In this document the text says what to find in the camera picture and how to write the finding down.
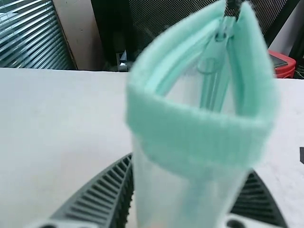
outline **red object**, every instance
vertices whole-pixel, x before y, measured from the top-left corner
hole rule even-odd
[[[275,68],[275,74],[277,78],[293,78],[295,73],[295,64],[296,61],[293,58],[290,58],[288,56],[285,56],[281,53],[268,50],[269,54],[272,56],[275,56],[285,62],[287,62],[287,65],[284,66],[277,66]]]

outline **zipper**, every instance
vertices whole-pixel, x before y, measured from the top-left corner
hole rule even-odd
[[[204,76],[200,107],[220,112],[229,83],[228,74],[223,74],[228,40],[233,37],[235,17],[224,17],[218,30],[207,44],[197,71]]]

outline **office chair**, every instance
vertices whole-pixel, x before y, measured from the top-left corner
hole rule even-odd
[[[117,64],[115,53],[125,49],[128,62],[133,62],[136,56],[167,28],[215,1],[91,0],[104,46],[105,59],[111,65],[115,65]],[[250,0],[250,2],[256,12],[265,41],[270,46],[299,0]],[[115,43],[114,31],[120,32],[123,45]]]

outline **plastic bag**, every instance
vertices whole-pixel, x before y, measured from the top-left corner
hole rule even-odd
[[[213,228],[260,159],[276,113],[250,5],[218,1],[158,36],[127,86],[138,226]]]

